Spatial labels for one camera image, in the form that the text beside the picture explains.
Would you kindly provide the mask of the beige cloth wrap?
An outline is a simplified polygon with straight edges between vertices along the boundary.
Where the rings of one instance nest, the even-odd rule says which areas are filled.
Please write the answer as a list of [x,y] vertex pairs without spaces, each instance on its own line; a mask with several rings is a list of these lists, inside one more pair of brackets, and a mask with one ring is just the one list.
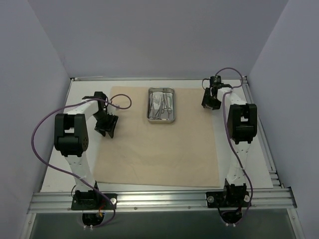
[[101,140],[94,177],[101,183],[219,187],[212,112],[201,106],[201,89],[175,90],[175,120],[147,119],[148,89],[111,89],[117,111],[113,138]]

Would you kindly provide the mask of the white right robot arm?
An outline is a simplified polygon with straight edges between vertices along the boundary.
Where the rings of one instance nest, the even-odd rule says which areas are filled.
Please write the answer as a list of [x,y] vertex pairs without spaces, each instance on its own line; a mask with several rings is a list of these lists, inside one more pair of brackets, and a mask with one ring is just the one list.
[[248,152],[257,135],[257,106],[239,97],[229,84],[213,83],[205,89],[202,106],[211,110],[222,109],[226,139],[231,149],[230,166],[226,176],[221,199],[226,205],[234,205],[239,200],[236,189],[247,186],[253,194],[253,185],[246,171]]

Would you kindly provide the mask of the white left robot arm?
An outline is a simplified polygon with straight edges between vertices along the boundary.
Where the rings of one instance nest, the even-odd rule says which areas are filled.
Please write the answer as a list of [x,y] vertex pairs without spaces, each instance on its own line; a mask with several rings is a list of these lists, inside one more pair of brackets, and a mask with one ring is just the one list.
[[75,175],[75,189],[85,193],[82,202],[89,209],[98,207],[101,197],[92,191],[97,185],[86,156],[89,146],[87,120],[93,117],[96,120],[95,131],[102,136],[108,134],[110,138],[114,137],[118,116],[114,113],[114,107],[105,103],[107,99],[103,92],[95,92],[93,96],[85,96],[81,105],[55,116],[54,147],[70,165]]

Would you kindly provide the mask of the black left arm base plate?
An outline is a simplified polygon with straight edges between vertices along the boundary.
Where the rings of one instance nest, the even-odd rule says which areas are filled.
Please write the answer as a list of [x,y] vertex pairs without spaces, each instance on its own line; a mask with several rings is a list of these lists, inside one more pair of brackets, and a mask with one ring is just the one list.
[[85,210],[112,210],[116,208],[117,194],[106,193],[104,194],[107,198],[114,199],[112,204],[102,197],[101,194],[95,191],[80,192],[76,190],[73,195],[71,210],[74,211],[85,211]]

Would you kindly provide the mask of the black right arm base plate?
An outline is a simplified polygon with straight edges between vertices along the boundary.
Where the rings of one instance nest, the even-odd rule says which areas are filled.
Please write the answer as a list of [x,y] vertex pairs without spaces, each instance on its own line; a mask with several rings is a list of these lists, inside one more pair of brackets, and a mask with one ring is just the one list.
[[250,206],[250,199],[245,201],[248,192],[208,191],[205,193],[209,208],[239,208]]

